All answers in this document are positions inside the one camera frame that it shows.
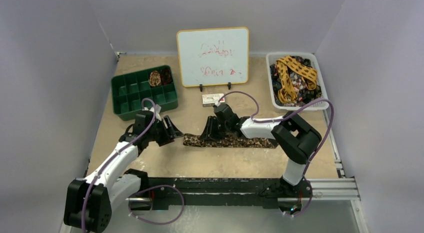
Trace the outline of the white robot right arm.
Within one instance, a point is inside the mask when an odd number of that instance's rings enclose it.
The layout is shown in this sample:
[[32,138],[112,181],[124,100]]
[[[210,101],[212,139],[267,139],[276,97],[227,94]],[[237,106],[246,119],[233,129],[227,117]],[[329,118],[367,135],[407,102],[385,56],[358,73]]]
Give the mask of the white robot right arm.
[[215,106],[213,112],[214,116],[207,118],[201,140],[217,142],[227,136],[273,140],[288,157],[281,177],[282,193],[292,197],[300,191],[306,166],[323,139],[315,128],[293,111],[284,116],[254,119],[251,116],[239,117],[228,104],[223,103]]

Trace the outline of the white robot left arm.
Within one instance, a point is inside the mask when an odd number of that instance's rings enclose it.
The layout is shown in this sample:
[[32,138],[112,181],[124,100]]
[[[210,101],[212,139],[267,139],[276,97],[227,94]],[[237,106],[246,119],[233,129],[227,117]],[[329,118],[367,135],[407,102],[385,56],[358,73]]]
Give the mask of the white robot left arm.
[[102,233],[113,211],[128,197],[153,201],[155,190],[164,190],[167,185],[151,186],[147,172],[128,167],[149,143],[161,147],[183,135],[167,115],[161,117],[154,109],[140,111],[106,160],[91,174],[68,185],[63,223],[84,233]]

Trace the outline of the brown floral tie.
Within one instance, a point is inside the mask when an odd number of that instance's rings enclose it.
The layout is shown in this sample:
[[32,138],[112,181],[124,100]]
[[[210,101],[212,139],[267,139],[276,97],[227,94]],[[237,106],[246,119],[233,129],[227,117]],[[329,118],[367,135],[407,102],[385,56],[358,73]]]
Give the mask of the brown floral tie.
[[279,144],[267,138],[234,138],[226,135],[219,140],[202,140],[200,135],[186,133],[183,136],[183,145],[187,147],[199,148],[258,148],[275,149]]

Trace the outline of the green compartment tray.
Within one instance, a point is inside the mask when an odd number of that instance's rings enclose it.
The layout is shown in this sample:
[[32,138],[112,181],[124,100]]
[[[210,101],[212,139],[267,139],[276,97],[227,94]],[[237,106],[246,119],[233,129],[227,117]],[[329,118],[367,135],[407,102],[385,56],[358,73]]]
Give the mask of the green compartment tray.
[[142,103],[145,98],[149,98],[156,105],[159,105],[162,112],[176,109],[179,103],[173,74],[171,84],[161,84],[158,87],[150,87],[149,85],[150,73],[152,71],[159,71],[160,73],[163,68],[171,69],[169,65],[160,65],[114,76],[110,81],[113,113],[123,121],[133,120],[136,113],[141,111],[142,108],[152,107],[149,101]]

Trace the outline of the white plastic basket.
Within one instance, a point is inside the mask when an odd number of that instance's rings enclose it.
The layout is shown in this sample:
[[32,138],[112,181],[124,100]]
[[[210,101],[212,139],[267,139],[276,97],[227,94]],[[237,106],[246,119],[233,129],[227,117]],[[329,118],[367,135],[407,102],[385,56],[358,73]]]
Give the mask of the white plastic basket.
[[266,55],[271,102],[275,111],[306,111],[329,107],[327,92],[315,55],[306,52],[270,52]]

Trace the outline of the small white cardboard box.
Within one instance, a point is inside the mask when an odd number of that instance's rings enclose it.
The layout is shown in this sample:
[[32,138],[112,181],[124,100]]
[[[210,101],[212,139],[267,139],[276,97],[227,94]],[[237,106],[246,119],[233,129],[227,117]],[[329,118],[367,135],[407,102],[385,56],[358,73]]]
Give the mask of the small white cardboard box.
[[202,95],[202,106],[203,107],[212,107],[217,102],[225,103],[225,97],[223,93],[209,93]]

